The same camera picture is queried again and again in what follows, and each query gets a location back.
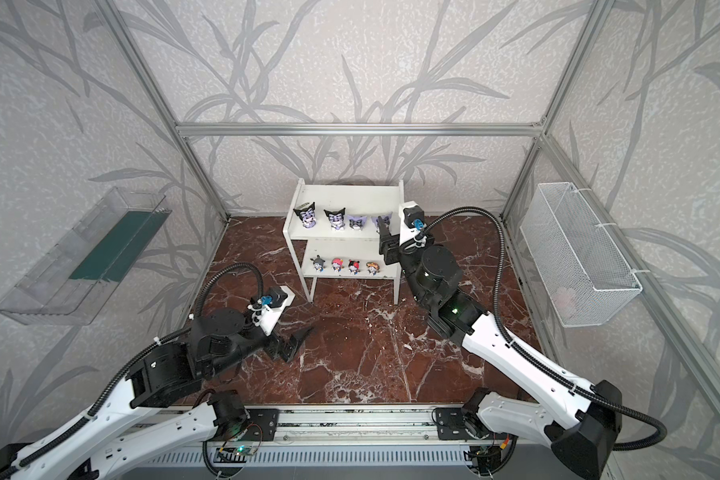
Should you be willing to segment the purple hat figure toy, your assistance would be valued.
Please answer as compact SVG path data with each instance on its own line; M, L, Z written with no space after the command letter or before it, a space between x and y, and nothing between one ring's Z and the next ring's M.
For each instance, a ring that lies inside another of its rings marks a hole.
M380 230L382 229L382 226L384 226L385 229L390 228L391 216L392 216L391 212L388 212L386 214L374 214L371 216L372 223L373 223L375 231L377 233L380 232Z

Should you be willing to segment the purple winged figure toy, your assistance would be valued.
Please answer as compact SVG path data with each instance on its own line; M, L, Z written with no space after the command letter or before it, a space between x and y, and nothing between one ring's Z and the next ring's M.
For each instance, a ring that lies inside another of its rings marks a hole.
M354 231L362 231L368 222L367 216L360 215L348 215L346 219L349 228Z

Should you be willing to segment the red black blue toy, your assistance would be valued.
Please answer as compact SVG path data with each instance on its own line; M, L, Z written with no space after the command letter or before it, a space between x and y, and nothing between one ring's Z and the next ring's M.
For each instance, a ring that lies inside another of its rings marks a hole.
M360 272L360 261L350 260L348 262L348 270L351 274L357 275Z

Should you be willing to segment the black purple figure toy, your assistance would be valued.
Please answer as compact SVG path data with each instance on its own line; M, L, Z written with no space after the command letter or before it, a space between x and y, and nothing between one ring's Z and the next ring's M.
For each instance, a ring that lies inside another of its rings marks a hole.
M303 228L311 229L316 226L316 204L314 202L303 203L294 208L293 211Z
M346 220L346 209L341 208L338 210L324 210L324 213L328 219L329 226L332 231L342 231L345 229Z

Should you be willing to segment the pink red blue toy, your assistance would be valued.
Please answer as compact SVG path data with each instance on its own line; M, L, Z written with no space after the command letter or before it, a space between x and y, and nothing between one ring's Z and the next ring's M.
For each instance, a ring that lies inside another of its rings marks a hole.
M331 263L332 270L336 273L344 269L344 261L341 258L334 258Z

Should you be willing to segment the grey blue penguin toy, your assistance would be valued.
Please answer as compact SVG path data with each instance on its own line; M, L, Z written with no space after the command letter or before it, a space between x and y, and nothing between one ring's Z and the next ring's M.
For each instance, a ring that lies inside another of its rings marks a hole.
M317 272L323 272L325 270L326 261L320 255L311 258L311 262Z

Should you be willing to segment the orange blue round toy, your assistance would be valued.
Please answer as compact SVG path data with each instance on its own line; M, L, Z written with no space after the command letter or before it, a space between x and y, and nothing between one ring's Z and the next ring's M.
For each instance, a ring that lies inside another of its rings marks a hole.
M367 262L366 268L368 273L372 276L375 276L380 272L380 266L376 262Z

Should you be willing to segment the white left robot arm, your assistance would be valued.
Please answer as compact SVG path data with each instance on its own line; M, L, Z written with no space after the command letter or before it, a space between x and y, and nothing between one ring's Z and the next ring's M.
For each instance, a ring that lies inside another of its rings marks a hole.
M291 361L310 331L289 338L274 328L295 294L265 288L257 267L241 262L223 274L250 271L257 293L243 312L202 312L221 274L201 289L186 328L155 339L129 360L86 410L30 444L0 450L0 479L110 479L177 447L246 434L254 423L234 391L205 381L264 351Z

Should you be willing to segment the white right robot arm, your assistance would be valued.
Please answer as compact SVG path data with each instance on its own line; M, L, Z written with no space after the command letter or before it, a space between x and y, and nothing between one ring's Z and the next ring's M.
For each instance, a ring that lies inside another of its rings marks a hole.
M414 301L428 314L428 325L531 397L510 399L492 390L474 394L462 407L470 434L481 439L505 433L544 445L582 479L600 478L614 451L662 442L664 423L624 406L615 385L594 384L565 370L508 330L496 308L486 309L461 289L463 271L432 231L464 211L459 207L428 222L421 207L408 202L399 209L399 234L391 233L388 220L377 218L375 224L380 255L386 265L400 266Z

